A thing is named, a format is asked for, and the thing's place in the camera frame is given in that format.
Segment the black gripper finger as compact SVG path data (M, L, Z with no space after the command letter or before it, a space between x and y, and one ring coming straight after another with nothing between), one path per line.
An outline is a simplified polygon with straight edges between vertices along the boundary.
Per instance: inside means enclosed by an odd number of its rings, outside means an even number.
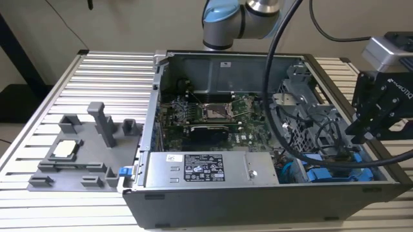
M411 140L413 139L413 121L405 122L401 130L390 130L395 121L383 120L378 123L372 121L354 121L351 123L351 143L363 144L367 140L379 141Z
M375 73L376 72L362 72L358 75L356 86L352 96L352 106L355 107L355 118L356 121L372 121L374 120L374 89L375 89ZM347 135L351 135L351 124L344 130Z

